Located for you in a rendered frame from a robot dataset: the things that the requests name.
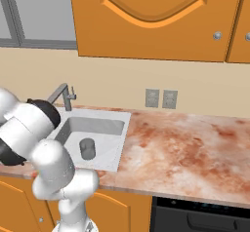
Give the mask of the white sink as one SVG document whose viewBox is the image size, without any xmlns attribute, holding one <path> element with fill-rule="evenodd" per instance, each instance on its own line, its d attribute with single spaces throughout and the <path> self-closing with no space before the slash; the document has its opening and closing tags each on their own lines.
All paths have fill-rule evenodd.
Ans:
<svg viewBox="0 0 250 232">
<path fill-rule="evenodd" d="M 131 113 L 73 108 L 57 110 L 61 115 L 59 126 L 51 132 L 50 139 L 59 141 L 68 151 L 76 168 L 116 172 L 129 128 Z M 80 141 L 94 141 L 96 156 L 84 160 Z"/>
</svg>

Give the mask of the grey cup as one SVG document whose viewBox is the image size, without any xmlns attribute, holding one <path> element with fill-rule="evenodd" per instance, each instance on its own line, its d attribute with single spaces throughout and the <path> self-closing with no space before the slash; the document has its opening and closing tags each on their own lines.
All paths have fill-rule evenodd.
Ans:
<svg viewBox="0 0 250 232">
<path fill-rule="evenodd" d="M 93 160 L 96 157 L 95 142 L 87 137 L 79 142 L 81 157 L 84 160 Z"/>
</svg>

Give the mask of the grey tap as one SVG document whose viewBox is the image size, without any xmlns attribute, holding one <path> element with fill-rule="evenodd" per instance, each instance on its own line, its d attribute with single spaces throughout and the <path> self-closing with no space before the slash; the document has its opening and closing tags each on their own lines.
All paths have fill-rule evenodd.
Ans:
<svg viewBox="0 0 250 232">
<path fill-rule="evenodd" d="M 72 109 L 71 107 L 71 101 L 76 100 L 76 94 L 74 93 L 74 90 L 68 89 L 67 83 L 60 84 L 55 91 L 48 97 L 48 101 L 53 104 L 59 96 L 62 96 L 64 108 L 66 111 L 70 111 Z"/>
</svg>

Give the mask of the orange base cupboard door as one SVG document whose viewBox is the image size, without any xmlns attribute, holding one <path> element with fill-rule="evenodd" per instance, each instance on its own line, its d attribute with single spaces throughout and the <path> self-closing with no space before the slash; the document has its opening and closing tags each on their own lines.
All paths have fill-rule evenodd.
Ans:
<svg viewBox="0 0 250 232">
<path fill-rule="evenodd" d="M 149 232 L 152 197 L 99 189 L 86 210 L 99 232 Z"/>
<path fill-rule="evenodd" d="M 34 197 L 31 187 L 31 179 L 0 176 L 0 232 L 52 232 L 48 205 Z"/>
</svg>

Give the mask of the grey framed window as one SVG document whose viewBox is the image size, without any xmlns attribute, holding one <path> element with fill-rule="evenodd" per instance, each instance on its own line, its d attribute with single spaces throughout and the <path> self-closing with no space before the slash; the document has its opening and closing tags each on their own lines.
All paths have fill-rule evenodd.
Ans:
<svg viewBox="0 0 250 232">
<path fill-rule="evenodd" d="M 76 50 L 70 0 L 0 0 L 0 47 Z"/>
</svg>

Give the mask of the black dishwasher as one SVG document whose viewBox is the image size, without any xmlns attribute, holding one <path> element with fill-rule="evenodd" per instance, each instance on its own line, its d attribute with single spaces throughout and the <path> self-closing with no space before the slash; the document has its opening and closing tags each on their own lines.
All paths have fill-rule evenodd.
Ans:
<svg viewBox="0 0 250 232">
<path fill-rule="evenodd" d="M 250 209 L 152 197 L 149 232 L 250 232 Z"/>
</svg>

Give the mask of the grey wall socket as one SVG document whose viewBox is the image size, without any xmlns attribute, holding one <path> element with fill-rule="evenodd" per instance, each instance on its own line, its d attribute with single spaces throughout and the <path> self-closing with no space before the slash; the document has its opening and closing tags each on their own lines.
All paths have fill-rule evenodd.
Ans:
<svg viewBox="0 0 250 232">
<path fill-rule="evenodd" d="M 159 103 L 159 90 L 146 89 L 146 107 L 158 107 Z"/>
<path fill-rule="evenodd" d="M 176 90 L 164 90 L 162 107 L 168 109 L 175 109 L 177 104 L 178 92 Z"/>
</svg>

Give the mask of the orange wall cupboard door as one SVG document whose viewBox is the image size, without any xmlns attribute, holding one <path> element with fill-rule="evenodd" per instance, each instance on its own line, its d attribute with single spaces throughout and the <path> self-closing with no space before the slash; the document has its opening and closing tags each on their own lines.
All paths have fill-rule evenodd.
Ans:
<svg viewBox="0 0 250 232">
<path fill-rule="evenodd" d="M 248 32 L 250 32 L 250 0 L 240 0 L 226 62 L 250 63 L 250 41 L 245 40 Z"/>
<path fill-rule="evenodd" d="M 71 3 L 80 56 L 223 61 L 239 0 Z"/>
</svg>

